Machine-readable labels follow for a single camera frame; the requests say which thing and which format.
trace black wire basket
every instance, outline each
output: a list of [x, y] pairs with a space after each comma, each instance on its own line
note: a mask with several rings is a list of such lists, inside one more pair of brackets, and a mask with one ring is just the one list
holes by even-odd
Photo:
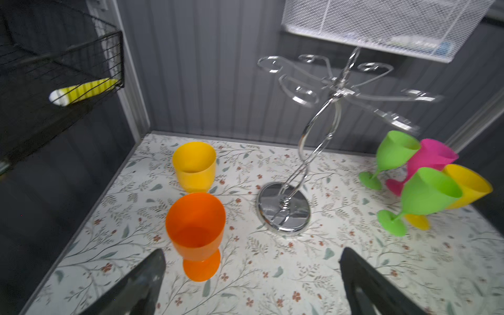
[[0, 174], [123, 85], [115, 26], [55, 1], [2, 5]]

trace gray paneled wall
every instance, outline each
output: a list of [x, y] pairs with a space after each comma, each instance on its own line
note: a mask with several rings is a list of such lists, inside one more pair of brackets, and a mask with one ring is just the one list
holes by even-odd
[[19, 313], [133, 145], [114, 95], [0, 179], [0, 313]]
[[471, 142], [462, 152], [457, 164], [464, 165], [485, 177], [493, 192], [474, 205], [504, 234], [504, 115]]
[[[287, 99], [275, 77], [258, 69], [257, 60], [315, 53], [341, 67], [352, 49], [282, 32], [282, 0], [118, 4], [154, 130], [296, 144], [317, 108]], [[484, 23], [450, 64], [365, 50], [359, 62], [390, 62], [396, 69], [362, 90], [386, 95], [411, 87], [445, 95], [440, 104], [380, 104], [419, 124], [421, 138], [445, 141], [500, 88], [496, 83], [504, 79], [503, 54], [504, 29]], [[326, 76], [323, 66], [302, 66]], [[355, 72], [351, 80], [366, 77]], [[321, 117], [326, 125], [329, 119], [330, 114]], [[379, 119], [346, 104], [329, 148], [373, 153], [389, 130]], [[324, 131], [314, 128], [307, 144], [316, 145]]]

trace yellow plastic cup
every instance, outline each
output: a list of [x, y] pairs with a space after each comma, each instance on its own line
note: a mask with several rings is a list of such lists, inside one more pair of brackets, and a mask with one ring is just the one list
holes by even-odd
[[189, 142], [173, 154], [172, 163], [180, 186], [188, 193], [206, 193], [215, 179], [217, 153], [203, 142]]
[[407, 214], [404, 218], [419, 230], [427, 231], [430, 229], [429, 220], [424, 215]]
[[461, 165], [448, 164], [443, 173], [453, 178], [462, 189], [462, 198], [455, 201], [447, 209], [456, 209], [475, 202], [493, 191], [492, 185], [480, 174]]

